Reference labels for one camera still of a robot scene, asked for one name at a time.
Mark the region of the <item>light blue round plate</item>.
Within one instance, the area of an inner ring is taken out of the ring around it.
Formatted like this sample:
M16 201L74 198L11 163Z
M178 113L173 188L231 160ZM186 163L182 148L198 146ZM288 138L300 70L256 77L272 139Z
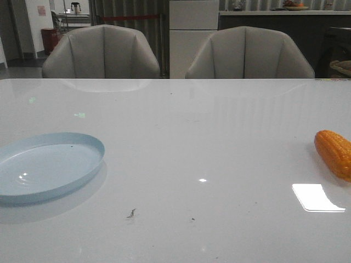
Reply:
M81 133L41 134L1 147L1 203L47 201L75 191L100 170L104 144Z

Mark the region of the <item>orange toy corn cob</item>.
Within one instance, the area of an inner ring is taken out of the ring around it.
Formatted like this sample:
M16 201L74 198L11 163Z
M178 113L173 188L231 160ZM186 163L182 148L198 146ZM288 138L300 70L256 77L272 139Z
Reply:
M314 145L329 170L350 182L350 141L331 130L321 130L315 135Z

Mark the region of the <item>right grey upholstered chair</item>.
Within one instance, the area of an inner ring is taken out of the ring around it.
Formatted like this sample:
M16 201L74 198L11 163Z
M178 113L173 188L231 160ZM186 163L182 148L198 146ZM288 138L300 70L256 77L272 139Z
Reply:
M210 34L186 72L187 79L314 78L293 39L280 31L239 26Z

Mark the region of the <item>grey upholstered chair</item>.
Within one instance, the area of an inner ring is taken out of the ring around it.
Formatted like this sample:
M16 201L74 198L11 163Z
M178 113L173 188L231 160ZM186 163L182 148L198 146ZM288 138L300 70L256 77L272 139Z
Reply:
M239 26L210 34L186 72L187 79L314 78L293 39L280 31Z
M160 67L142 32L96 25L68 32L44 62L42 77L154 79Z

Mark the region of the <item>left grey upholstered chair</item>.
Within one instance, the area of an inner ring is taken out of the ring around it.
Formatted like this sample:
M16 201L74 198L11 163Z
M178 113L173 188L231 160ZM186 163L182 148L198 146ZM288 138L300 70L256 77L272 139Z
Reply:
M154 79L160 67L142 32L96 25L68 32L44 62L42 77Z

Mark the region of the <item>white cabinet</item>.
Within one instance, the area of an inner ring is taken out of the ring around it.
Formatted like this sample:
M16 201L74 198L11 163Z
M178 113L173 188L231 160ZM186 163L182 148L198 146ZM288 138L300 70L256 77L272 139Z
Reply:
M218 29L219 1L169 2L169 77L182 79L205 38Z

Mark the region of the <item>red barrier belt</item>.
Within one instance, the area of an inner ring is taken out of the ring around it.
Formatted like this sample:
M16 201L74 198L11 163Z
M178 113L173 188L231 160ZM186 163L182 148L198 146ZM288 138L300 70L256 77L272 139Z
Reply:
M127 21L127 20L147 20L159 19L160 14L153 15L137 15L137 16L103 16L102 21Z

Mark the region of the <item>metal background table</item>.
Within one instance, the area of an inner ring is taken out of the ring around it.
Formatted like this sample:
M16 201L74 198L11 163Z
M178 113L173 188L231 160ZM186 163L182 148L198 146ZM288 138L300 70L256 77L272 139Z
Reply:
M89 14L57 14L58 30L70 31L76 28L88 27L91 25Z

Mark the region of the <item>red bin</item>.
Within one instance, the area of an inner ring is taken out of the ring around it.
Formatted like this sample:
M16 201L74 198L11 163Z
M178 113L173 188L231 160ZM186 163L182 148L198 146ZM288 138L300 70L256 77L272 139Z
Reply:
M49 55L58 44L57 30L54 28L43 28L41 29L41 36L44 46L45 55Z

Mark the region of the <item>dark counter with light top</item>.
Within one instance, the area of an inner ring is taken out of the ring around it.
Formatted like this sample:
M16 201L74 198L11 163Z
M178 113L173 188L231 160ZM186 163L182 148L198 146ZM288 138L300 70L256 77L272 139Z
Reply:
M218 29L251 26L289 35L313 69L318 64L324 34L330 27L350 28L350 11L246 11L219 13Z

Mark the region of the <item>fruit bowl on counter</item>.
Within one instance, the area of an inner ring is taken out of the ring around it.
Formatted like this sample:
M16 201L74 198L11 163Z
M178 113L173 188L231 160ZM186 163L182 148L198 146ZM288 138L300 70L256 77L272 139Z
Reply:
M291 0L284 0L282 3L282 7L289 10L289 11L302 11L308 10L308 6L305 6L301 2L291 1Z

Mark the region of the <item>dark chair at right edge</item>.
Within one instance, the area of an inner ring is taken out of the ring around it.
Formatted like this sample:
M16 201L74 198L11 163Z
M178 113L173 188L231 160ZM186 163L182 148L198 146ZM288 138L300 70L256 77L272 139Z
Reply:
M350 78L350 28L327 29L315 75L317 78Z

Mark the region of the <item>pink wall notice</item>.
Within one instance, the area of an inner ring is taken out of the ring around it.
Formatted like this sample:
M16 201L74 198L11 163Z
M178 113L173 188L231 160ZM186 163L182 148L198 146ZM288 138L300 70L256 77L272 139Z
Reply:
M44 5L38 5L37 10L39 16L46 16L46 8Z

